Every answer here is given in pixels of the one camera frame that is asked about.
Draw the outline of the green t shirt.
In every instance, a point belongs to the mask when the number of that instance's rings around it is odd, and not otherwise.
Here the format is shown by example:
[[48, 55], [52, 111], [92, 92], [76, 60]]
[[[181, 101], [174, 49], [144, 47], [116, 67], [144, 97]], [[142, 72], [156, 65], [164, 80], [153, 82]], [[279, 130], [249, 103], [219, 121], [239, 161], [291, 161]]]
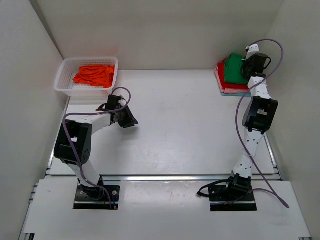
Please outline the green t shirt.
[[245, 56], [232, 53], [224, 61], [224, 81], [228, 84], [247, 85], [248, 80], [244, 79], [241, 74], [241, 68]]

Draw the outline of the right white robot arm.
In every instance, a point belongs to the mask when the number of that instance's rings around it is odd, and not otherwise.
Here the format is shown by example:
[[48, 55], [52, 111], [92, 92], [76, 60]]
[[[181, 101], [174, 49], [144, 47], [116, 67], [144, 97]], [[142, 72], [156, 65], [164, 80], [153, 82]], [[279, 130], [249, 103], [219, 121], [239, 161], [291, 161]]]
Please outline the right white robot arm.
[[278, 101], [268, 92], [264, 70], [271, 63], [271, 58], [263, 53], [254, 53], [246, 57], [241, 73], [248, 79], [251, 100], [242, 119], [245, 128], [244, 153], [233, 168], [224, 187], [224, 195], [229, 200], [236, 200], [252, 189], [252, 159], [256, 156], [260, 141], [271, 128]]

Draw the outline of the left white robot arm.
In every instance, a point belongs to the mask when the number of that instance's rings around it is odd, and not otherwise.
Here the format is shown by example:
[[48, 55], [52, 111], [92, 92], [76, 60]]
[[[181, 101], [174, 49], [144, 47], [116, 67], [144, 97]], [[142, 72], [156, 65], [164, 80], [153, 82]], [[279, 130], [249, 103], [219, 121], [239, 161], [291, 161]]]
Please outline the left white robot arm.
[[126, 129], [138, 124], [128, 102], [120, 95], [111, 94], [107, 103], [98, 107], [97, 113], [69, 113], [59, 130], [54, 147], [54, 157], [73, 170], [83, 193], [95, 201], [110, 194], [106, 193], [103, 179], [90, 162], [92, 135], [103, 128], [117, 123]]

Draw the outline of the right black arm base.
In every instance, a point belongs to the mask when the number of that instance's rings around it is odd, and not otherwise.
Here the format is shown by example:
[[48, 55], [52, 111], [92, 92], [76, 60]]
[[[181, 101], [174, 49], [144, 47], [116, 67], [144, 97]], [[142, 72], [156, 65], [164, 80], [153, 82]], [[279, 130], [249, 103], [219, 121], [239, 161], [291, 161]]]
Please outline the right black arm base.
[[218, 180], [202, 186], [197, 197], [209, 198], [211, 212], [255, 212], [258, 210], [252, 192], [231, 192], [227, 180]]

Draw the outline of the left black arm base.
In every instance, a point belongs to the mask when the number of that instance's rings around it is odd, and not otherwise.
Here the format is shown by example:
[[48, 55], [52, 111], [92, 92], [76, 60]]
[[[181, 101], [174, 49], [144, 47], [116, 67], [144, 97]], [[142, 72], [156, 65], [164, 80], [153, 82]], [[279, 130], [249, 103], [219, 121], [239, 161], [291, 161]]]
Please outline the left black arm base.
[[104, 185], [105, 190], [97, 187], [77, 185], [73, 209], [75, 210], [118, 210], [120, 199], [120, 185]]

